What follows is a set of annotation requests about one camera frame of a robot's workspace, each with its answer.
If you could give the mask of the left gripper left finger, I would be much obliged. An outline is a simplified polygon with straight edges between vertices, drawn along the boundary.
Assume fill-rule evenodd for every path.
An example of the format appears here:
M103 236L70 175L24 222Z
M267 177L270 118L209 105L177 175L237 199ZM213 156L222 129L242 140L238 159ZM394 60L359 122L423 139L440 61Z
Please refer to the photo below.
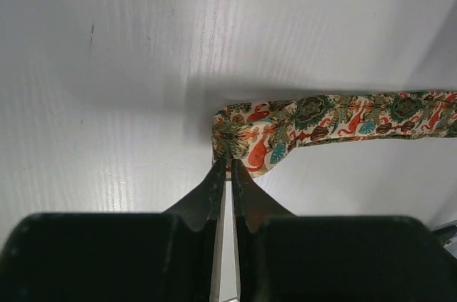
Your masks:
M33 213L1 250L3 301L215 301L226 162L161 213Z

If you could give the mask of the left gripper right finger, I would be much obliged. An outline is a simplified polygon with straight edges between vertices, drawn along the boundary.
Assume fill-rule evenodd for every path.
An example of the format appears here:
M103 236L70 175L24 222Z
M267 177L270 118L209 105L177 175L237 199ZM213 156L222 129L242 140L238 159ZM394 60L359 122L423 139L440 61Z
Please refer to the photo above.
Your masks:
M454 301L456 259L408 216L297 216L231 162L241 301Z

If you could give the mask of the floral patterned tie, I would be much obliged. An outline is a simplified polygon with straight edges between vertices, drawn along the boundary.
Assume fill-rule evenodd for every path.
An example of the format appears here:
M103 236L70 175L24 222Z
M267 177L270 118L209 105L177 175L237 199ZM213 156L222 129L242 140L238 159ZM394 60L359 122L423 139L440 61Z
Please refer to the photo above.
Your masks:
M213 159L264 175L292 150L349 141L456 137L456 92L316 95L231 104L214 116Z

